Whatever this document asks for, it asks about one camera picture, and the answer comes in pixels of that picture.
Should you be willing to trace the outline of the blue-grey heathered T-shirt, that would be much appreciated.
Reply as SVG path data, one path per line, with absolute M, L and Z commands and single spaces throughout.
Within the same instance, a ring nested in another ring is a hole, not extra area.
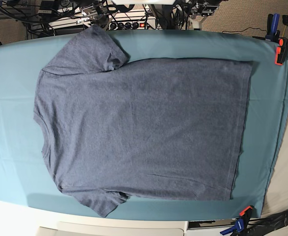
M 252 63 L 128 56 L 97 26 L 41 69 L 34 100 L 58 190 L 106 217 L 131 196 L 226 201 Z

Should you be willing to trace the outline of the white power strip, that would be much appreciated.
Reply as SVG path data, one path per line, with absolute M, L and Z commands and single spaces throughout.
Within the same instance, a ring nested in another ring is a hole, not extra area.
M 72 18 L 62 18 L 49 23 L 54 30 L 65 30 L 69 28 L 84 29 L 96 25 L 92 20 L 77 16 Z M 156 18 L 148 11 L 130 11 L 127 13 L 113 13 L 105 19 L 104 23 L 98 23 L 104 30 L 155 30 L 159 29 Z

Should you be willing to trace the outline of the teal table cloth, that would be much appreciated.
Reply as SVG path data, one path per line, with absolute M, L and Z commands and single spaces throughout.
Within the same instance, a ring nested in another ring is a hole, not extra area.
M 276 43 L 197 30 L 117 30 L 110 36 L 131 61 L 148 58 L 219 58 L 253 61 L 250 101 L 229 201 L 165 201 L 132 197 L 109 217 L 124 220 L 198 221 L 230 219 L 249 205 L 261 215 L 264 196 L 288 135 L 288 58 L 275 64 Z M 70 35 L 0 46 L 0 201 L 42 210 L 96 216 L 61 194 L 42 158 L 44 139 L 33 120 L 40 70 Z

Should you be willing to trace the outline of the orange blue clamp bottom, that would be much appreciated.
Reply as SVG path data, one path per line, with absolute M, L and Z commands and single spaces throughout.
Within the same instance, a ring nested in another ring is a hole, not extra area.
M 234 225 L 226 230 L 220 231 L 220 235 L 239 236 L 241 233 L 243 233 L 247 229 L 253 209 L 253 206 L 247 206 L 245 209 L 243 209 L 239 214 L 239 218 L 236 219 Z

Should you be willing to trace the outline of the orange black clamp top right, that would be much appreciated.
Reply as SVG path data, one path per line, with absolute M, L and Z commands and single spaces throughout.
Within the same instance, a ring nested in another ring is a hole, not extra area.
M 275 64 L 283 65 L 283 63 L 286 61 L 287 56 L 288 56 L 288 39 L 280 38 L 279 46 L 276 48 L 275 53 Z

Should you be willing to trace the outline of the blue black clamp top right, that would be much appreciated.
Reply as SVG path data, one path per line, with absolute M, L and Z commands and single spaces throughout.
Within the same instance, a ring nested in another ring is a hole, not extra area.
M 267 30 L 266 30 L 266 41 L 278 42 L 280 31 L 278 30 L 280 15 L 278 13 L 268 14 L 267 17 Z

